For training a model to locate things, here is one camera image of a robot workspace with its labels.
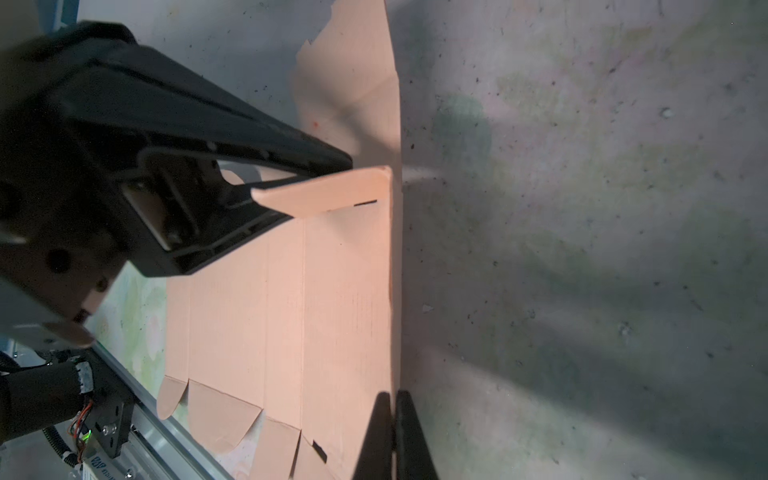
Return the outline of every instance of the gray concrete surface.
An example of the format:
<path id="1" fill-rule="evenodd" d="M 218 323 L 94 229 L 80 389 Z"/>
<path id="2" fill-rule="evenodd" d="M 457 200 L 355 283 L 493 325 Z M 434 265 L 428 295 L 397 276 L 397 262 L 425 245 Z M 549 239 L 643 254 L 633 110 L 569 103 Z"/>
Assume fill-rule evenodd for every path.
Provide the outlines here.
<path id="1" fill-rule="evenodd" d="M 81 3 L 290 123 L 286 75 L 329 17 Z M 392 0 L 389 20 L 402 383 L 441 477 L 768 477 L 768 2 Z"/>

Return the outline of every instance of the cardboard tab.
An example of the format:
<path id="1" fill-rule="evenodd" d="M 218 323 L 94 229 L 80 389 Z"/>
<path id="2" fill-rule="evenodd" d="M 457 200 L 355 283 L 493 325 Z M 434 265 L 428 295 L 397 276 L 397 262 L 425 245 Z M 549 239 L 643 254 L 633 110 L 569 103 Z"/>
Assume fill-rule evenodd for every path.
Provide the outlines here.
<path id="1" fill-rule="evenodd" d="M 197 382 L 189 385 L 189 426 L 209 452 L 231 452 L 261 413 L 261 408 Z"/>
<path id="2" fill-rule="evenodd" d="M 250 480 L 287 480 L 299 448 L 298 429 L 267 417 L 253 454 Z"/>
<path id="3" fill-rule="evenodd" d="M 297 184 L 251 190 L 260 205 L 295 218 L 366 204 L 391 196 L 392 169 L 371 167 L 313 178 Z"/>

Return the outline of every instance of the screw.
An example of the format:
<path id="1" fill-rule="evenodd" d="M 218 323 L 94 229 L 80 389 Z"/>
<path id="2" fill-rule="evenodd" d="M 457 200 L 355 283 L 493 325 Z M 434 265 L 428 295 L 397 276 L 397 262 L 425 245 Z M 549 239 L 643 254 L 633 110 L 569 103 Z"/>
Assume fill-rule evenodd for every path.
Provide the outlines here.
<path id="1" fill-rule="evenodd" d="M 118 426 L 114 423 L 110 423 L 109 425 L 104 425 L 101 427 L 101 434 L 106 435 L 112 435 L 118 430 Z"/>
<path id="2" fill-rule="evenodd" d="M 178 245 L 182 242 L 181 232 L 176 225 L 169 225 L 169 227 L 165 230 L 165 237 L 170 243 L 174 245 Z"/>
<path id="3" fill-rule="evenodd" d="M 99 279 L 99 281 L 96 282 L 96 291 L 99 293 L 104 293 L 107 291 L 107 287 L 109 287 L 109 280 L 107 280 L 107 277 L 103 276 Z"/>

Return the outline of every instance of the cardboard blank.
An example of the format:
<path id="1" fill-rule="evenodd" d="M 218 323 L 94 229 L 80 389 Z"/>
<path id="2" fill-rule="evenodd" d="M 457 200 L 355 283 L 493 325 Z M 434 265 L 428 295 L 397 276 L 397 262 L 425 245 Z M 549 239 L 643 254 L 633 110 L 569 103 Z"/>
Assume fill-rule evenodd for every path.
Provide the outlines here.
<path id="1" fill-rule="evenodd" d="M 376 395 L 399 386 L 399 80 L 384 1 L 336 0 L 296 60 L 302 129 L 349 153 L 355 170 L 253 190 L 294 219 L 168 280 L 158 412 L 173 411 L 188 380 L 202 445 L 231 450 L 265 408 L 273 426 L 301 431 L 294 478 L 349 478 Z M 283 433 L 259 440 L 253 475 L 282 475 L 272 460 L 289 456 Z"/>

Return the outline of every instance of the folded cardboard flap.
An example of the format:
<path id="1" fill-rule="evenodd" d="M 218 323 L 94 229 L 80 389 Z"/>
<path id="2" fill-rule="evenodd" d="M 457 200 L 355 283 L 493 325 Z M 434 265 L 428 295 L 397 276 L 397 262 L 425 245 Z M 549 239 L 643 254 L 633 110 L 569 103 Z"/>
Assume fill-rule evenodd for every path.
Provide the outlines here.
<path id="1" fill-rule="evenodd" d="M 252 189 L 251 197 L 265 207 L 295 218 L 307 218 L 350 205 L 391 197 L 392 169 L 372 167 L 313 178 L 269 190 Z"/>
<path id="2" fill-rule="evenodd" d="M 251 480 L 287 480 L 299 448 L 300 431 L 266 417 L 253 454 Z"/>
<path id="3" fill-rule="evenodd" d="M 193 380 L 189 383 L 190 433 L 209 452 L 231 452 L 261 408 Z"/>
<path id="4" fill-rule="evenodd" d="M 157 416 L 165 420 L 174 414 L 174 410 L 184 396 L 188 381 L 181 381 L 172 376 L 164 376 L 157 394 Z"/>
<path id="5" fill-rule="evenodd" d="M 392 168 L 386 230 L 375 224 L 380 201 L 333 212 L 325 226 L 340 227 L 316 228 L 306 246 L 306 271 L 327 274 L 306 288 L 302 435 L 323 447 L 335 478 L 349 478 L 376 395 L 399 387 L 400 97 L 385 2 L 336 0 L 328 25 L 296 56 L 291 85 L 305 132 L 351 154 L 355 168 Z M 344 243 L 335 232 L 359 236 Z M 326 299 L 347 310 L 339 315 Z"/>

